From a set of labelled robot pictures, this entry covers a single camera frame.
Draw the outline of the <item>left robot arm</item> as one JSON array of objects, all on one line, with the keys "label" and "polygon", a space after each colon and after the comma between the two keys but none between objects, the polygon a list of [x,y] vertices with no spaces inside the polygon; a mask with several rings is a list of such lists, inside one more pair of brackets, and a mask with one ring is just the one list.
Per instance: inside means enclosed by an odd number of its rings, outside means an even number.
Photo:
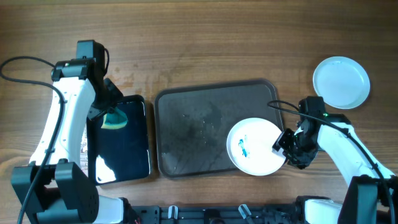
[{"label": "left robot arm", "polygon": [[53,100],[45,129],[29,165],[15,167],[11,184],[21,201],[18,222],[125,223],[131,208],[124,198],[100,196],[80,169],[86,120],[120,129],[128,118],[117,108],[123,97],[105,78],[108,61],[81,58],[53,65]]}]

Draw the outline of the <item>white plate back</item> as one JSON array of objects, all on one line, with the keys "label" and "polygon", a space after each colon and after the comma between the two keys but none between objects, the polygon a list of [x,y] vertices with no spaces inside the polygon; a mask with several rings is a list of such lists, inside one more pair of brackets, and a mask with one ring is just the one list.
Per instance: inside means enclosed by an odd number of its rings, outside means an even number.
[{"label": "white plate back", "polygon": [[371,90],[365,69],[353,59],[329,57],[313,72],[313,88],[324,102],[334,108],[349,110],[363,104]]}]

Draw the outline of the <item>green yellow sponge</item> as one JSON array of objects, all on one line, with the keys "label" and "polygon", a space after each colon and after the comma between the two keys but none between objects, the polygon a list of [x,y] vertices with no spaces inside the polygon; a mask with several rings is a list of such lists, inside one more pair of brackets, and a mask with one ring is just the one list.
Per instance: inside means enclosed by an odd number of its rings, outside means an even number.
[{"label": "green yellow sponge", "polygon": [[112,113],[106,113],[103,116],[101,129],[121,129],[127,125],[128,118],[125,112],[115,108]]}]

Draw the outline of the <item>white plate front stained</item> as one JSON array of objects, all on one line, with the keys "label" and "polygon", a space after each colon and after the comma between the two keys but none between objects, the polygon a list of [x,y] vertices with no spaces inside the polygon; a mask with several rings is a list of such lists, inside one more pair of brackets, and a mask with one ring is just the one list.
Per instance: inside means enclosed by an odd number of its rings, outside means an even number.
[{"label": "white plate front stained", "polygon": [[226,140],[232,163],[241,171],[255,176],[269,175],[285,163],[283,151],[273,145],[282,131],[262,118],[247,118],[236,123]]}]

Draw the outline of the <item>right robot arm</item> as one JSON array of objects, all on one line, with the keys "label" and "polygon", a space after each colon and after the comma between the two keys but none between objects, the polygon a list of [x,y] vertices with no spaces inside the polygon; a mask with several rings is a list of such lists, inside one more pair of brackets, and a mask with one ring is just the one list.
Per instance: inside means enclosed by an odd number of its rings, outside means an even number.
[{"label": "right robot arm", "polygon": [[343,203],[300,197],[300,223],[397,223],[397,176],[357,137],[342,114],[300,115],[296,131],[286,129],[273,145],[289,164],[304,169],[325,151],[348,184]]}]

